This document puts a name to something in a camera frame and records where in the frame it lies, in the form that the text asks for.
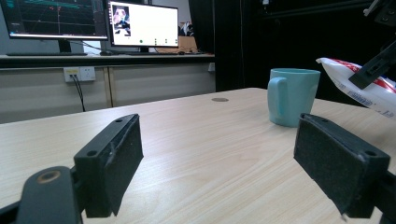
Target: monitor screen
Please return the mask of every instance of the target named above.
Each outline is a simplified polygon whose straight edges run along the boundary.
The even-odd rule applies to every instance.
[[[106,40],[102,0],[0,0],[10,38]]]
[[[113,47],[178,47],[176,7],[109,0],[108,16]]]

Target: light wood tabletop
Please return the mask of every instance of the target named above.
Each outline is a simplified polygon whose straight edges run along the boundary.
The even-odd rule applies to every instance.
[[[145,158],[118,216],[84,223],[345,223],[293,158],[297,129],[269,121],[262,89],[2,124],[0,207],[21,197],[30,175],[51,166],[71,168],[74,155],[108,123],[134,113]],[[389,170],[396,173],[396,120],[318,99],[311,114],[388,153]],[[380,216],[375,209],[370,219],[346,219],[377,224]]]

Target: snack bag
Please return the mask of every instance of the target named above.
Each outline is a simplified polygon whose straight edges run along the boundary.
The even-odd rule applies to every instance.
[[[340,91],[383,116],[396,119],[394,81],[382,76],[361,90],[349,81],[349,78],[361,69],[360,65],[329,58],[319,58],[317,62],[323,65],[327,75]]]

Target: ceramic mug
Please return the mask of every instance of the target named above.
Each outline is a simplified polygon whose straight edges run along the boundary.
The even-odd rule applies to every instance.
[[[268,83],[270,120],[298,127],[301,113],[310,113],[317,94],[320,72],[299,68],[271,69]]]

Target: wooden table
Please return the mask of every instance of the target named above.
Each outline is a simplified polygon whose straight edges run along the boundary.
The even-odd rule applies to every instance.
[[[84,223],[344,223],[293,159],[297,129],[269,121],[261,89],[0,125],[0,207],[16,202],[35,172],[72,167],[73,156],[110,121],[133,113],[140,115],[145,158],[119,215]],[[322,100],[311,113],[387,152],[396,173],[395,120]],[[347,223],[376,224],[380,216],[375,210],[371,219]]]

